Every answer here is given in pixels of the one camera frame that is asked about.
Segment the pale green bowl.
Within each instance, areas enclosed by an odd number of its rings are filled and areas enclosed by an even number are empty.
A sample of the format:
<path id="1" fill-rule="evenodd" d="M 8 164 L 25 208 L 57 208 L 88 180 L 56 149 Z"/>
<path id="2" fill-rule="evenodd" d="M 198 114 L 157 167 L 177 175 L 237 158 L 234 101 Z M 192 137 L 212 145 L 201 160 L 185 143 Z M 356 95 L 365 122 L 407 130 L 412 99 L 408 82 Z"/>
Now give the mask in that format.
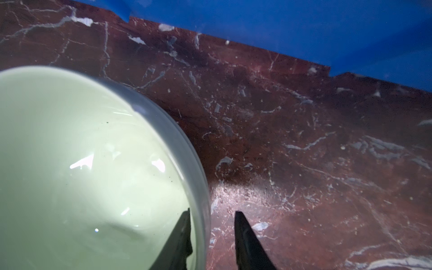
<path id="1" fill-rule="evenodd" d="M 1 72 L 3 270 L 150 270 L 188 209 L 187 270 L 203 270 L 208 182 L 156 103 L 66 69 Z"/>

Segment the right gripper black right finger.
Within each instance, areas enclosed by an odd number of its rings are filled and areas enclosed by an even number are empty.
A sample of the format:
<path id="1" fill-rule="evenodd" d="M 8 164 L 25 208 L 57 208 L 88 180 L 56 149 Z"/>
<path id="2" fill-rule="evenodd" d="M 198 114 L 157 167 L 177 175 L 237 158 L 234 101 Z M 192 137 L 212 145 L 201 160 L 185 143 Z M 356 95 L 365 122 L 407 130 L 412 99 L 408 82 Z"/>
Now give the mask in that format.
<path id="1" fill-rule="evenodd" d="M 239 270 L 276 270 L 241 211 L 235 212 L 235 248 Z"/>

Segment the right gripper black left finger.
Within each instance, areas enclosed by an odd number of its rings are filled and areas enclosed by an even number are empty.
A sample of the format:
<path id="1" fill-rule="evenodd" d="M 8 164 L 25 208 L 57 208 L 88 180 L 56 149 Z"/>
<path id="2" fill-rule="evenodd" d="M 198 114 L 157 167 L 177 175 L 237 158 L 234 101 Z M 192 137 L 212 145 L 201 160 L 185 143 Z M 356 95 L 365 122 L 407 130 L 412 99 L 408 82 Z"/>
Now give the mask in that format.
<path id="1" fill-rule="evenodd" d="M 187 259 L 193 253 L 190 209 L 184 211 L 174 226 L 151 270 L 187 270 Z"/>

